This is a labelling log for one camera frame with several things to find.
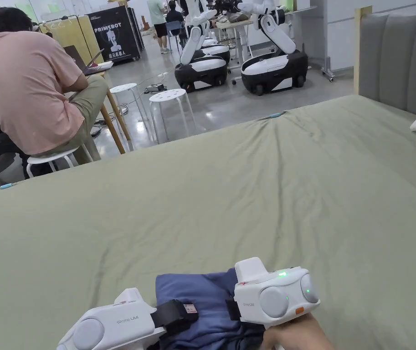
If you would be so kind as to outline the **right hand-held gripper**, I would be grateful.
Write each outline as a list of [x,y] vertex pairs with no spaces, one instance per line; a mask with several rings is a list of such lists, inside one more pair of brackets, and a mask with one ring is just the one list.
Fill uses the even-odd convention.
[[234,296],[226,301],[232,320],[269,329],[309,314],[320,305],[305,268],[269,272],[259,257],[252,257],[236,262],[234,269]]

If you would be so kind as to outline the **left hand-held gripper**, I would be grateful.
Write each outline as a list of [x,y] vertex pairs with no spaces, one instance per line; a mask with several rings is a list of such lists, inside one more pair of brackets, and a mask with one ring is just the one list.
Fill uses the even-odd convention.
[[61,338],[58,350],[147,350],[160,339],[188,330],[199,318],[192,302],[169,300],[149,306],[137,288],[113,304],[88,310]]

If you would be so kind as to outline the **person's right hand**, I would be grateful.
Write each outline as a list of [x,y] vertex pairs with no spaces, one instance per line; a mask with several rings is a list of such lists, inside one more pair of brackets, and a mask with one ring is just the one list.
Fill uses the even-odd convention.
[[273,350],[276,345],[280,345],[285,350],[335,349],[318,320],[311,313],[268,328],[263,333],[260,349]]

